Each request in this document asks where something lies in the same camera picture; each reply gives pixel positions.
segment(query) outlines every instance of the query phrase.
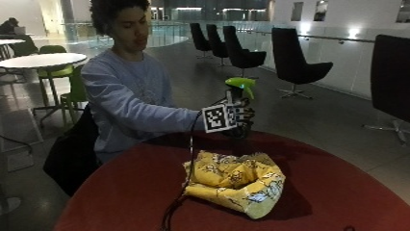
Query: person in background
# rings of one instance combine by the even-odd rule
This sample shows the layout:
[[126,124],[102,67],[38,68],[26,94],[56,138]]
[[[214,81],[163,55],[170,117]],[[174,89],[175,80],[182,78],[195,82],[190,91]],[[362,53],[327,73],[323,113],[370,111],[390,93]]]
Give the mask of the person in background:
[[17,20],[10,17],[2,24],[0,25],[0,35],[13,35],[14,27],[17,27]]

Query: window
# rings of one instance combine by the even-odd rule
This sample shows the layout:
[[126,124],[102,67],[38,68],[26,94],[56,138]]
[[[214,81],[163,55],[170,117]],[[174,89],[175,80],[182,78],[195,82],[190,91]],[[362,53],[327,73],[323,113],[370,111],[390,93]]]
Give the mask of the window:
[[410,0],[402,0],[395,22],[410,22]]
[[302,2],[293,3],[290,21],[299,21],[301,16],[302,16],[302,10],[303,10],[303,3]]
[[314,21],[324,21],[324,14],[327,12],[327,0],[316,2],[316,11],[314,15]]

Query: cable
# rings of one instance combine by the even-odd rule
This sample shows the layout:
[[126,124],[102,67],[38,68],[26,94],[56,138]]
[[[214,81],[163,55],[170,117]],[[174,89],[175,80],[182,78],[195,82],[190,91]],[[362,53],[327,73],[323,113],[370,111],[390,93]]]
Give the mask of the cable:
[[16,140],[13,140],[10,138],[4,137],[2,135],[0,135],[0,138],[2,138],[6,141],[16,142],[16,143],[20,143],[20,144],[25,145],[28,147],[28,153],[33,152],[33,147],[26,142],[16,141]]
[[[218,103],[221,103],[223,99],[219,99],[215,103],[211,104],[215,105]],[[162,221],[161,221],[161,227],[159,227],[159,231],[170,231],[170,219],[171,216],[174,214],[174,212],[177,211],[178,207],[182,205],[182,201],[183,201],[183,192],[185,189],[187,187],[189,181],[190,181],[190,176],[193,173],[193,162],[194,162],[194,154],[193,154],[193,131],[194,131],[194,124],[197,119],[199,118],[199,116],[202,115],[202,111],[199,111],[195,115],[195,118],[193,120],[193,123],[190,125],[190,132],[189,132],[189,152],[190,152],[190,160],[189,160],[189,172],[187,172],[187,180],[185,182],[185,184],[182,185],[182,189],[178,193],[178,196],[175,197],[174,201],[170,203],[170,205],[167,206],[165,213],[163,213],[163,217],[162,217]]]

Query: white round table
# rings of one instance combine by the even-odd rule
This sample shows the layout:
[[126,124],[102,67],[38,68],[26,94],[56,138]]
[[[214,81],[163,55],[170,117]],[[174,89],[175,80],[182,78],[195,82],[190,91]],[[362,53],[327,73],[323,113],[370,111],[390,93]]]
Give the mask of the white round table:
[[50,67],[76,64],[82,62],[85,59],[86,55],[84,54],[56,53],[56,54],[22,56],[0,62],[0,67],[8,69],[44,69],[48,72],[48,79],[50,81],[50,91],[52,91],[54,105],[33,108],[33,112],[36,110],[50,109],[50,112],[48,112],[46,115],[44,115],[44,117],[40,119],[40,126],[42,126],[42,120],[60,109],[60,101],[54,90]]
[[[26,36],[34,36],[34,34],[30,33],[25,33]],[[0,38],[6,38],[6,39],[12,39],[14,36],[17,36],[16,34],[0,34]]]
[[22,39],[0,39],[0,45],[24,42]]

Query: black chair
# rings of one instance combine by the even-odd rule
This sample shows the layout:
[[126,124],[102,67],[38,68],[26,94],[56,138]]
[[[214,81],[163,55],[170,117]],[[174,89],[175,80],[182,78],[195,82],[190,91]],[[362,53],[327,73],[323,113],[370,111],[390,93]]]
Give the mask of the black chair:
[[265,63],[266,52],[251,52],[249,49],[242,49],[239,40],[235,36],[234,26],[223,26],[222,34],[230,63],[233,66],[242,69],[241,76],[245,77],[245,68],[257,67]]
[[14,35],[14,39],[21,39],[24,42],[10,44],[14,52],[14,57],[29,56],[38,54],[38,48],[34,45],[33,39],[28,35]]
[[93,152],[97,137],[98,127],[86,105],[73,128],[57,137],[42,166],[44,172],[69,196],[101,166]]
[[225,42],[222,42],[219,34],[218,34],[217,25],[206,24],[206,32],[207,32],[207,39],[209,39],[210,48],[213,50],[213,54],[214,56],[221,58],[219,66],[223,66],[225,63],[222,62],[222,59],[227,58],[229,56],[227,56]]
[[400,129],[410,122],[410,38],[379,35],[375,37],[370,68],[370,90],[372,107],[398,119],[392,127],[363,125],[364,128],[395,131],[400,144],[406,144]]
[[278,78],[293,83],[291,90],[279,90],[286,93],[282,98],[302,96],[311,99],[302,90],[295,90],[295,85],[323,79],[332,63],[306,63],[295,29],[271,28],[271,48]]
[[206,56],[206,52],[210,51],[211,48],[210,48],[209,41],[205,39],[199,24],[190,23],[189,27],[190,27],[194,48],[203,52],[203,55],[197,56],[195,58],[197,59],[211,58],[210,56]]

